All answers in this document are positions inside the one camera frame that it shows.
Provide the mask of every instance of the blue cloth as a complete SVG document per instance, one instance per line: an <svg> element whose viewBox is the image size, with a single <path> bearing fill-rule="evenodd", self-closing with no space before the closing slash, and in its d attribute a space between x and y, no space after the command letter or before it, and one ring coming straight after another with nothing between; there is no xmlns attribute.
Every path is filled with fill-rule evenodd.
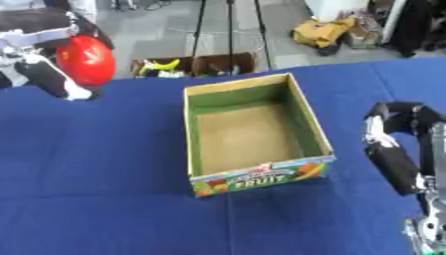
<svg viewBox="0 0 446 255"><path fill-rule="evenodd" d="M403 219L419 208L363 154L363 116L392 100L446 113L446 60L273 73L285 72L334 146L329 177L200 199L187 181L182 90L228 78L114 81L87 103L0 92L0 254L410 254Z"/></svg>

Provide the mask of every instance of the tripod leg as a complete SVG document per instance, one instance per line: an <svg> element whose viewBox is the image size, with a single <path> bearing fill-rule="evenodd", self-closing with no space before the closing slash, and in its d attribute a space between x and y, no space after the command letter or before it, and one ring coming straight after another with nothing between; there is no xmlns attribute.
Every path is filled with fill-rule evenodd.
<svg viewBox="0 0 446 255"><path fill-rule="evenodd" d="M203 16L204 16L205 7L206 7L206 0L201 0L200 13L198 14L197 29L196 29L195 33L193 34L195 41L193 43L192 60L195 59L195 56L197 55L198 40L200 39L201 26L203 24Z"/></svg>
<svg viewBox="0 0 446 255"><path fill-rule="evenodd" d="M228 4L228 22L229 22L229 31L228 31L228 37L229 37L229 74L232 75L234 72L234 39L233 39L233 5L234 0L227 0Z"/></svg>
<svg viewBox="0 0 446 255"><path fill-rule="evenodd" d="M273 70L273 66L271 65L270 50L268 48L268 41L266 37L267 28L265 26L265 23L263 22L262 9L260 8L259 0L254 0L254 3L256 4L256 12L257 18L259 19L260 33L262 34L263 43L265 44L265 54L267 56L268 69L271 71Z"/></svg>

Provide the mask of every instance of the red ball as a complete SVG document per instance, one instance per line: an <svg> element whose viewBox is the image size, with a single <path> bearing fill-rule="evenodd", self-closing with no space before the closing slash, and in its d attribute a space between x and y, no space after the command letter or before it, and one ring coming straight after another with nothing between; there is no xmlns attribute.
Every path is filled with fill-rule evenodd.
<svg viewBox="0 0 446 255"><path fill-rule="evenodd" d="M56 60L76 83L101 86L113 78L115 59L110 48L89 36L72 37L70 41L58 48Z"/></svg>

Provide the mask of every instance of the box label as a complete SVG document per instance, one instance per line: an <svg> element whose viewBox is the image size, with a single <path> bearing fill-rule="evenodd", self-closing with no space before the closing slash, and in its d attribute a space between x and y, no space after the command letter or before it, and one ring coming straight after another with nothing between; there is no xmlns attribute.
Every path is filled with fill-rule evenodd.
<svg viewBox="0 0 446 255"><path fill-rule="evenodd" d="M232 178L229 181L229 190L238 191L247 188L286 183L290 181L290 178L295 173L294 170L281 169L242 175Z"/></svg>
<svg viewBox="0 0 446 255"><path fill-rule="evenodd" d="M193 182L197 196L208 196L228 191L239 191L255 187L298 181L324 175L328 163L309 162L303 165L268 169L260 167L249 173L220 176L217 179L198 180Z"/></svg>

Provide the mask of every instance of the yellow bag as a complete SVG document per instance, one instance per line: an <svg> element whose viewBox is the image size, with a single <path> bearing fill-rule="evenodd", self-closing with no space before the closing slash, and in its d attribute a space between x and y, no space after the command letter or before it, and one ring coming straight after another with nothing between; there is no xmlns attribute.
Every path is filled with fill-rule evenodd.
<svg viewBox="0 0 446 255"><path fill-rule="evenodd" d="M354 18L329 23L309 20L294 29L293 40L300 44L324 48L335 44L339 36L354 26L354 22Z"/></svg>

